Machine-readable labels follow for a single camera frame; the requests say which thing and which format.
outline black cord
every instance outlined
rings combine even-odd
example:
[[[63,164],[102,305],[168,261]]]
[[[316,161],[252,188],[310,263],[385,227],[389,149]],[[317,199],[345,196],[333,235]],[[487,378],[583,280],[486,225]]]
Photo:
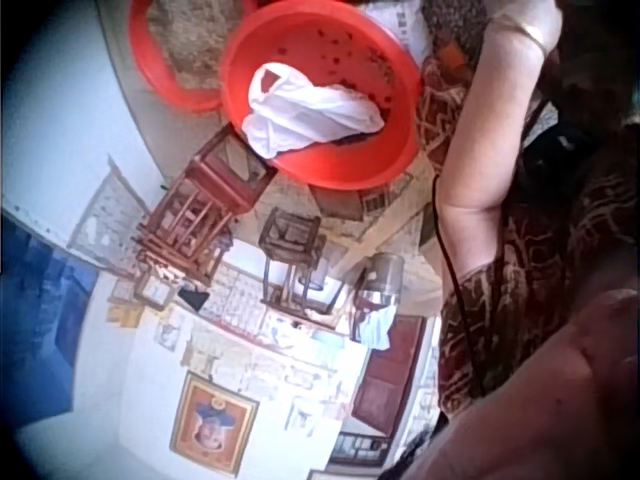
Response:
[[[436,175],[436,177],[433,179],[433,188],[431,190],[431,207],[433,208],[433,223],[436,230],[436,238],[438,239],[438,244],[440,245],[440,249],[442,250],[442,256],[444,257],[444,261],[447,264],[447,270],[449,271],[449,276],[451,277],[451,282],[453,283],[453,290],[455,292],[456,300],[458,302],[458,309],[460,310],[460,319],[462,320],[462,328],[464,330],[465,343],[467,345],[467,350],[469,352],[469,362],[471,363],[473,378],[477,383],[477,387],[478,387],[478,391],[480,392],[480,395],[484,397],[487,394],[484,388],[484,382],[483,382],[484,375],[482,375],[482,373],[480,372],[480,367],[473,354],[473,345],[471,343],[471,330],[469,329],[467,312],[464,308],[464,299],[462,298],[462,290],[460,289],[458,278],[456,277],[456,274],[453,270],[453,263],[451,263],[451,258],[449,258],[449,253],[447,252],[447,249],[444,246],[444,242],[440,234],[440,225],[438,224],[438,210],[436,208],[436,183],[438,181],[438,178],[439,178],[439,175]]]

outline portrait painting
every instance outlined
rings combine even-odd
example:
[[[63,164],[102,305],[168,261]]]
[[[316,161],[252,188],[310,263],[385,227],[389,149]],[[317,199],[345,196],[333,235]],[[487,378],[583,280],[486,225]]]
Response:
[[[154,339],[158,345],[173,352],[180,339],[180,327],[168,323],[158,323]]]
[[[306,398],[294,398],[289,408],[285,431],[310,438],[324,413],[324,405]]]
[[[189,372],[171,450],[211,470],[235,477],[258,411],[258,402]]]

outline gold bangle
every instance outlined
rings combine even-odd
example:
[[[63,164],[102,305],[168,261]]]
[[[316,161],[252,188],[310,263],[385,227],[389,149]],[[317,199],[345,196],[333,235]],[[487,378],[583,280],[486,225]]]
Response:
[[[549,52],[547,52],[547,48],[544,46],[543,35],[539,28],[532,27],[531,25],[527,25],[522,22],[518,22],[516,19],[506,13],[499,13],[491,17],[490,22],[510,28],[523,34],[525,37],[531,39],[533,43],[535,43],[540,48],[544,58],[547,58],[547,56],[549,55]]]

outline blue wall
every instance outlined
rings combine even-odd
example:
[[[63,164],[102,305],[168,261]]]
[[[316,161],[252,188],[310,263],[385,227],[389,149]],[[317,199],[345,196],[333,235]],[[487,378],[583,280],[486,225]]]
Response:
[[[98,269],[2,217],[0,374],[10,428],[69,412],[82,323]]]

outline metal container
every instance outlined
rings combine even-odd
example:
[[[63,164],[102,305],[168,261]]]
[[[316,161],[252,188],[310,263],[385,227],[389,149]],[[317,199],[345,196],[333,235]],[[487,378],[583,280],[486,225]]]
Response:
[[[397,305],[403,272],[404,258],[391,253],[376,253],[370,258],[358,297],[381,307]]]

